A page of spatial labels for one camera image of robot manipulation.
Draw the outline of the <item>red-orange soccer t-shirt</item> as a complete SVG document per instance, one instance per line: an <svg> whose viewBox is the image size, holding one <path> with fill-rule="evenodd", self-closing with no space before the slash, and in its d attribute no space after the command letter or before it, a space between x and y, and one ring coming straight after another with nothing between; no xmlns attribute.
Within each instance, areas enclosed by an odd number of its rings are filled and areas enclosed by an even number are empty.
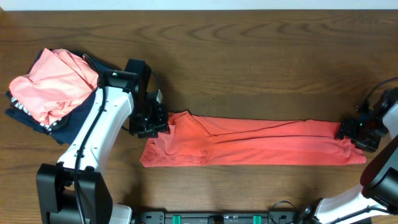
<svg viewBox="0 0 398 224"><path fill-rule="evenodd" d="M210 165L343 166L366 157L347 138L337 140L339 123L317 120L256 120L169 113L169 130L148 139L144 167Z"/></svg>

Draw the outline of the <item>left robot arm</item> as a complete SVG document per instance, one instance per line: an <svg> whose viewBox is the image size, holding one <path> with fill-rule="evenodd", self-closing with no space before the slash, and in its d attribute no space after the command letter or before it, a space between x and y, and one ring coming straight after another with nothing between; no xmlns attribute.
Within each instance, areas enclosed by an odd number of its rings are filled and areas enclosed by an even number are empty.
<svg viewBox="0 0 398 224"><path fill-rule="evenodd" d="M157 138L168 129L160 90L147 91L153 75L150 70L100 75L95 102L76 138L56 164L42 164L37 172L43 223L137 223L131 207L113 202L103 176L124 122L139 138Z"/></svg>

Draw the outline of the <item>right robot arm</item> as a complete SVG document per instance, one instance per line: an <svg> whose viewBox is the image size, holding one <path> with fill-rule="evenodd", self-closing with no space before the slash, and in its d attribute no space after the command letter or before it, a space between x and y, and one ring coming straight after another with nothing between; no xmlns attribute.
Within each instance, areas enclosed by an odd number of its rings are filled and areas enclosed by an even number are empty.
<svg viewBox="0 0 398 224"><path fill-rule="evenodd" d="M310 205L295 223L355 223L397 215L397 103L382 118L391 142L367 165L360 184Z"/></svg>

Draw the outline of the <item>folded pink shirt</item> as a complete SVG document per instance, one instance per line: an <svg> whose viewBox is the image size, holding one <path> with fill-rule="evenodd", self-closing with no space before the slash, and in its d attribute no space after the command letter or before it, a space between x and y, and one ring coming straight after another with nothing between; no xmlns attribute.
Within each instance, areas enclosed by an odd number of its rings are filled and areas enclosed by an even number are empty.
<svg viewBox="0 0 398 224"><path fill-rule="evenodd" d="M30 72L9 84L9 90L32 117L51 125L80 106L97 88L98 73L65 49L43 49Z"/></svg>

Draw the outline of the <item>black white patterned garment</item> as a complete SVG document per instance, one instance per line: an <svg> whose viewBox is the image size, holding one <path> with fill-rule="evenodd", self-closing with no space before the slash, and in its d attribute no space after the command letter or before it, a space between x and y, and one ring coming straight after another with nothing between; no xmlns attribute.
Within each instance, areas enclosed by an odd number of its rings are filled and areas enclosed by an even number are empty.
<svg viewBox="0 0 398 224"><path fill-rule="evenodd" d="M26 110L22 103L20 103L15 97L8 91L6 96L10 99L10 108L5 111L5 114L18 122L31 127L34 131L51 134L53 131L68 126L71 114L56 120L50 125L36 121L33 116Z"/></svg>

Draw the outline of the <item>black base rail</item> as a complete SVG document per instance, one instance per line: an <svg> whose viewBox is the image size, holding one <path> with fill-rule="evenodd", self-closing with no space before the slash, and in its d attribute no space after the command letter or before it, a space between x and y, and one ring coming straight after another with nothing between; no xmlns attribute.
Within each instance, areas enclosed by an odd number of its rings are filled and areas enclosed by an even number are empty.
<svg viewBox="0 0 398 224"><path fill-rule="evenodd" d="M278 208L288 201L275 203L268 212L251 213L165 213L144 212L132 218L132 224L297 224L297 223L371 223L374 205L361 205L358 198L325 198L299 212Z"/></svg>

